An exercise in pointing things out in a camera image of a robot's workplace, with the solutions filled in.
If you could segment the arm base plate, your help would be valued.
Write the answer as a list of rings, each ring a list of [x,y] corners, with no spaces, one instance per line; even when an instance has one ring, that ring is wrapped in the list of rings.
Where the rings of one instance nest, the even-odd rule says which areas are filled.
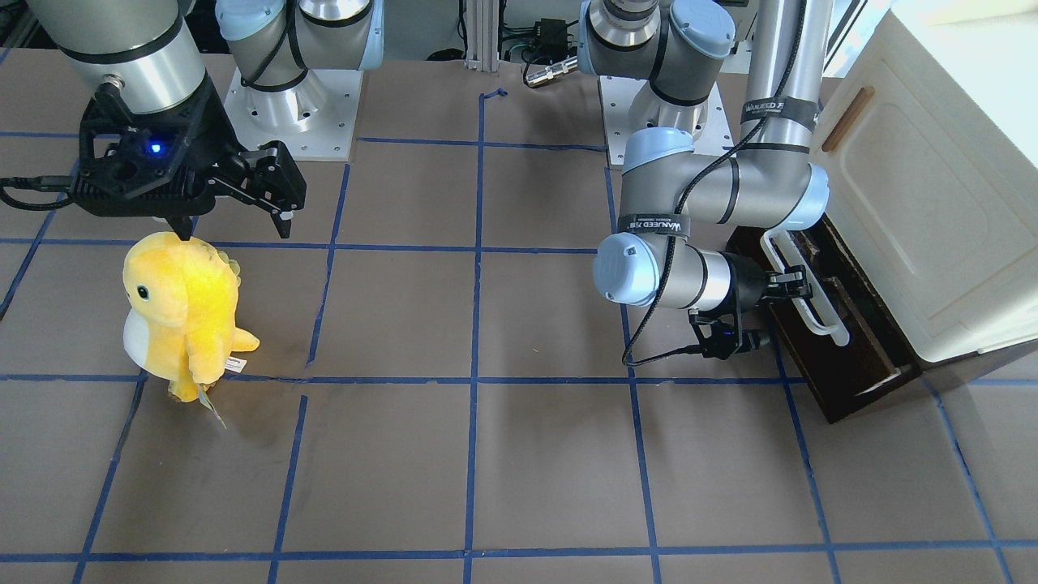
[[[277,140],[296,161],[348,161],[363,79],[363,71],[311,69],[295,88],[260,92],[234,71],[224,110],[247,149]]]
[[[696,152],[720,156],[734,145],[718,85],[705,102],[678,106],[655,95],[641,79],[599,77],[604,134],[609,166],[625,163],[627,141],[635,131],[650,127],[671,127],[693,137]]]

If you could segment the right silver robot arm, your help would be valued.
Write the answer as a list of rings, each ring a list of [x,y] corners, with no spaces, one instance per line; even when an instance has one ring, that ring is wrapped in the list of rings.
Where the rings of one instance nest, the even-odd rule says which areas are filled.
[[[66,193],[101,217],[165,221],[181,240],[218,197],[269,216],[290,235],[307,182],[296,158],[315,133],[340,131],[320,71],[378,69],[382,1],[218,1],[240,103],[223,101],[177,1],[31,1],[30,10],[92,98],[67,178],[10,180]]]

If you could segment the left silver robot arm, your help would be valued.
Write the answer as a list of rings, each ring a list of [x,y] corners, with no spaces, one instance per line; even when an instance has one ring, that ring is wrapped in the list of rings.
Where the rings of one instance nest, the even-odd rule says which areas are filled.
[[[741,256],[698,249],[694,223],[804,230],[826,210],[826,173],[809,163],[834,13],[830,1],[764,1],[757,8],[739,143],[701,151],[690,126],[641,122],[626,144],[618,228],[593,262],[611,302],[700,313],[760,302],[764,271]],[[641,79],[655,104],[703,114],[736,38],[713,1],[585,1],[578,64]]]

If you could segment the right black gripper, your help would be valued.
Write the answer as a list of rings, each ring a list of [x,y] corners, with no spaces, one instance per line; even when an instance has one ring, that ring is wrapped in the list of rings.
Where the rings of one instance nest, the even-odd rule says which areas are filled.
[[[80,122],[71,202],[95,216],[158,216],[190,241],[198,216],[215,206],[204,193],[212,167],[216,195],[264,210],[281,239],[307,202],[307,180],[280,140],[243,151],[214,82],[154,114],[133,114],[122,90],[103,82]]]

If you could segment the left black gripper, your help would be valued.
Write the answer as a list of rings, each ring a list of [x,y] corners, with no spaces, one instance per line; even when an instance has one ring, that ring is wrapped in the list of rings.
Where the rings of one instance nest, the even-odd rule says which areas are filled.
[[[812,285],[807,278],[804,265],[787,266],[783,271],[763,269],[748,256],[727,252],[730,267],[731,310],[744,313],[760,302],[775,304],[792,302],[794,299],[811,299]]]

